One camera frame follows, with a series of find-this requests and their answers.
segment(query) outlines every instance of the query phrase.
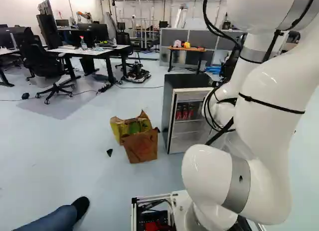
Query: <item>bottle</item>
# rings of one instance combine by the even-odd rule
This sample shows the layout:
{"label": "bottle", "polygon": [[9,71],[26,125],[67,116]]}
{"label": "bottle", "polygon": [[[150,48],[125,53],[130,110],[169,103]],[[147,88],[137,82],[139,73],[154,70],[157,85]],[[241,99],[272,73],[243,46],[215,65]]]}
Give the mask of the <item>bottle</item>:
{"label": "bottle", "polygon": [[181,113],[181,106],[177,106],[177,110],[176,110],[176,120],[181,120],[182,118],[182,113]]}
{"label": "bottle", "polygon": [[189,120],[194,119],[194,106],[193,106],[192,104],[189,105],[188,119],[189,119]]}
{"label": "bottle", "polygon": [[183,120],[187,120],[187,117],[188,117],[188,109],[187,109],[187,106],[184,105],[183,106]]}
{"label": "bottle", "polygon": [[84,36],[80,36],[81,38],[81,47],[83,50],[87,50],[88,49],[88,45],[84,42]]}

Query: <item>person's leg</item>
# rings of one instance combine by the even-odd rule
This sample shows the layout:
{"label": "person's leg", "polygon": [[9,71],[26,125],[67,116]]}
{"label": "person's leg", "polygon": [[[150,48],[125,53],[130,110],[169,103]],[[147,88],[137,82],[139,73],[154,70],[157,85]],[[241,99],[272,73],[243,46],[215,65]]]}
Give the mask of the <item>person's leg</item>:
{"label": "person's leg", "polygon": [[90,201],[81,197],[71,205],[65,205],[36,221],[14,231],[71,231],[73,226],[87,212]]}
{"label": "person's leg", "polygon": [[76,223],[76,208],[65,205],[36,221],[24,225],[15,231],[70,231]]}

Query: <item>white wall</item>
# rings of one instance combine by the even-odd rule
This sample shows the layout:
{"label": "white wall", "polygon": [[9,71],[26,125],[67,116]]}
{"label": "white wall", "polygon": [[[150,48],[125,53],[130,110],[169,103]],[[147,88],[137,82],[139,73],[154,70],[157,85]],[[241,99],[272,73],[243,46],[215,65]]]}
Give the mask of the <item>white wall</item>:
{"label": "white wall", "polygon": [[[159,21],[168,21],[169,22],[169,17],[170,17],[170,11],[171,11],[171,24],[174,24],[177,11],[179,9],[179,6],[185,3],[188,7],[188,12],[187,12],[187,18],[202,18],[203,19],[203,12],[202,12],[202,4],[203,0],[197,0],[196,3],[194,3],[193,0],[174,0],[171,2],[170,0],[166,1],[165,5],[165,17],[163,17],[163,11],[164,11],[164,2],[163,1],[156,1],[154,2],[154,9],[155,9],[155,15],[154,19],[158,20],[156,21],[156,25],[158,26]],[[141,2],[142,6],[142,17],[150,17],[150,10],[152,10],[153,7],[153,2],[146,2],[143,1]],[[122,2],[122,1],[117,1],[116,2],[116,8],[117,8],[117,16],[118,16],[118,21],[121,21],[121,17],[129,17],[131,18],[133,14],[136,15],[136,17],[141,17],[140,13],[140,5],[138,2]],[[207,16],[210,19],[212,23],[215,23],[215,19],[217,16],[219,8],[219,1],[218,0],[209,0],[208,5],[207,5]],[[108,5],[108,0],[103,1],[103,10],[104,12],[109,11],[109,5]],[[113,13],[113,17],[115,20],[115,15],[114,15],[114,7],[111,6],[111,10]],[[217,20],[217,26],[219,26],[222,21],[224,20],[225,14],[226,14],[226,1],[222,0],[221,5],[220,5],[220,10],[219,10],[219,16]],[[129,25],[128,20],[125,20],[127,23],[126,28],[131,27]]]}
{"label": "white wall", "polygon": [[[44,0],[0,0],[2,15],[0,16],[1,24],[14,26],[30,26],[35,34],[40,35],[40,28],[36,19],[39,14],[37,6]],[[102,12],[100,0],[70,0],[73,15],[76,19],[76,12],[91,12],[94,20],[102,21]],[[63,19],[69,19],[71,9],[68,0],[50,0],[54,17],[59,19],[58,12],[61,12]]]}

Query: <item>paper bag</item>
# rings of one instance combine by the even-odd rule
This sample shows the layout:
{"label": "paper bag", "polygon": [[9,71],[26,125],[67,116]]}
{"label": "paper bag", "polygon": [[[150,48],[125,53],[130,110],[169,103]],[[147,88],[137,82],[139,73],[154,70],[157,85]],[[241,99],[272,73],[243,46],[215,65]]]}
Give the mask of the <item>paper bag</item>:
{"label": "paper bag", "polygon": [[120,145],[123,145],[122,137],[152,129],[151,121],[143,110],[138,117],[132,119],[123,120],[114,116],[110,119],[110,125]]}
{"label": "paper bag", "polygon": [[141,163],[158,158],[158,128],[122,138],[130,163]]}

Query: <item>gray partition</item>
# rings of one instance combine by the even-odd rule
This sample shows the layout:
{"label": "gray partition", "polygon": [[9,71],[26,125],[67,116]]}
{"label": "gray partition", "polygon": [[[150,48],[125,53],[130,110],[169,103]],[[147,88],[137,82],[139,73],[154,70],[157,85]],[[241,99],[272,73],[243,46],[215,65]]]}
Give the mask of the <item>gray partition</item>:
{"label": "gray partition", "polygon": [[188,41],[192,47],[215,49],[217,36],[205,30],[190,30]]}
{"label": "gray partition", "polygon": [[[236,39],[239,38],[244,32],[241,31],[226,31],[224,32],[228,36]],[[228,39],[225,38],[219,38],[219,41],[217,43],[217,50],[233,50],[234,43]]]}
{"label": "gray partition", "polygon": [[[191,52],[188,51],[186,53],[186,59],[185,59],[185,64],[189,65],[197,65],[198,64],[198,59],[199,59],[200,53],[199,52]],[[202,60],[207,61],[206,66],[210,66],[212,59],[214,56],[214,51],[206,51],[202,55]]]}
{"label": "gray partition", "polygon": [[184,29],[161,29],[161,46],[171,46],[175,40],[187,41],[188,30]]}
{"label": "gray partition", "polygon": [[[227,35],[237,38],[240,37],[242,31],[223,30]],[[231,51],[234,43],[224,38],[220,38],[212,34],[208,30],[196,29],[178,29],[178,28],[162,28],[160,31],[160,60],[161,66],[169,65],[169,49],[175,40],[188,41],[191,47],[204,47],[207,51],[203,54],[202,60],[207,61],[206,66],[210,66],[215,62],[216,50],[223,50],[225,53]],[[174,67],[196,68],[198,64],[198,52],[191,51],[175,51],[173,52],[172,65]]]}

